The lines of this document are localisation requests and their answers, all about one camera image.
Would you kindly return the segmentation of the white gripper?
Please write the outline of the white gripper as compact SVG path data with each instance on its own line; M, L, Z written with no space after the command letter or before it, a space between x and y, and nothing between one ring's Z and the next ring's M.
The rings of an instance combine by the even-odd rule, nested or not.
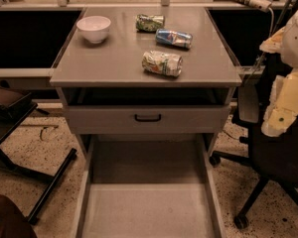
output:
M294 68L286 76L276 76L269 101L261 132L268 137L279 137L298 116L298 68Z

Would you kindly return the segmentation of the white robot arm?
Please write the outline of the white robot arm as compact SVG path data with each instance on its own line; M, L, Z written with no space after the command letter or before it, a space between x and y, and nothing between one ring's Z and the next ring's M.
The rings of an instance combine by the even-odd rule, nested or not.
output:
M277 75L273 81L269 105L266 108L261 132L268 137L279 137L298 116L298 10L259 48L269 54L280 54L281 61L292 70L286 76Z

